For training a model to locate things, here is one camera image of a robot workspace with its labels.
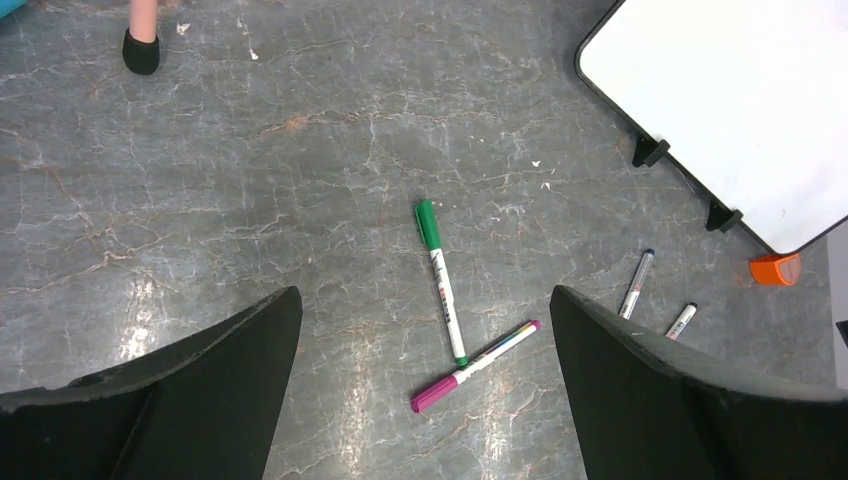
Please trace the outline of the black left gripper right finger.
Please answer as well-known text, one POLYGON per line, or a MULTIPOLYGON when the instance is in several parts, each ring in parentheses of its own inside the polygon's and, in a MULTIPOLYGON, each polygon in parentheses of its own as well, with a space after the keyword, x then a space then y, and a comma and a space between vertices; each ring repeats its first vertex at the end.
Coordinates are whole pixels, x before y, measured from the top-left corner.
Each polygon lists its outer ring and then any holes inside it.
POLYGON ((551 325, 591 479, 843 479, 847 394, 737 367, 558 286, 551 325))

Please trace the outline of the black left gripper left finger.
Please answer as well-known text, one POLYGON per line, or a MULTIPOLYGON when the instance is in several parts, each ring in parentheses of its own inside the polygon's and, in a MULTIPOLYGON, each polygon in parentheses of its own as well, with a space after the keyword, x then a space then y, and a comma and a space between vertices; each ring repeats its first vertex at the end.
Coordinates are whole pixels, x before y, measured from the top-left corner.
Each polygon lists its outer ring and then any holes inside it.
POLYGON ((1 397, 5 479, 259 479, 298 346, 295 287, 120 365, 1 397))

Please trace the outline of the green capped whiteboard marker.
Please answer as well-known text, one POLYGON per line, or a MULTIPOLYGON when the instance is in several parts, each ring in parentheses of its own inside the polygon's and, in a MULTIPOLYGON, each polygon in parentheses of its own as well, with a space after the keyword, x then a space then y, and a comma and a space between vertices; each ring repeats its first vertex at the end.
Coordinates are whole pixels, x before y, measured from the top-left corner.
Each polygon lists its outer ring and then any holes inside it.
POLYGON ((468 365, 469 360, 456 315, 453 289, 444 258, 433 202, 425 200, 419 203, 415 207, 414 213, 422 241, 428 250, 452 354, 456 364, 460 368, 464 368, 468 365))

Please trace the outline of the white whiteboard black frame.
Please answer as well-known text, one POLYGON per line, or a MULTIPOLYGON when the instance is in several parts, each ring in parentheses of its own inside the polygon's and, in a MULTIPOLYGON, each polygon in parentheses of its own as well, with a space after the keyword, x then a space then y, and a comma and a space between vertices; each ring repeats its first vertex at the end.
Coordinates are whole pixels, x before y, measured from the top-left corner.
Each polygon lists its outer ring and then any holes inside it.
POLYGON ((711 197, 707 229, 741 226, 796 253, 847 219, 843 1, 619 1, 575 71, 711 197))

